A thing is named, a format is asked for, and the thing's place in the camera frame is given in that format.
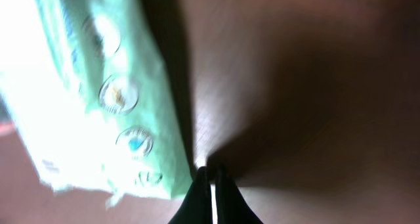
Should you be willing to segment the light blue wet wipes pack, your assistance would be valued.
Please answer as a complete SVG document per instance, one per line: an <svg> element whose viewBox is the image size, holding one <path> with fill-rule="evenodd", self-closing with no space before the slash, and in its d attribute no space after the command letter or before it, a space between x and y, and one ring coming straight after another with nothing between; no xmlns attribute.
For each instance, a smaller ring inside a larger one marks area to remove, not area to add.
<svg viewBox="0 0 420 224"><path fill-rule="evenodd" d="M174 199L192 178L141 0L19 0L21 66L1 92L41 183Z"/></svg>

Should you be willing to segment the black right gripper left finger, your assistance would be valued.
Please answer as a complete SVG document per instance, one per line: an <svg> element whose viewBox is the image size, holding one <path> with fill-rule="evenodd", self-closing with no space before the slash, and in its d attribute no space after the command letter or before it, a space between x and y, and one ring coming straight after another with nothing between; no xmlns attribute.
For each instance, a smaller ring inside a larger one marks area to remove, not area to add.
<svg viewBox="0 0 420 224"><path fill-rule="evenodd" d="M197 170L190 188L180 208L169 221L169 224L212 224L211 186L207 168Z"/></svg>

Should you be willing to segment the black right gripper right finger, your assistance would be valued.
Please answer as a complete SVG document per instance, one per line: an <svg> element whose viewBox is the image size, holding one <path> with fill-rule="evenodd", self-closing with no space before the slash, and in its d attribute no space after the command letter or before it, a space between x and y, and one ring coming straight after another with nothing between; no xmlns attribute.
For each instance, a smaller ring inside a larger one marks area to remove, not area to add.
<svg viewBox="0 0 420 224"><path fill-rule="evenodd" d="M215 176L215 198L218 224L263 224L224 166L218 168Z"/></svg>

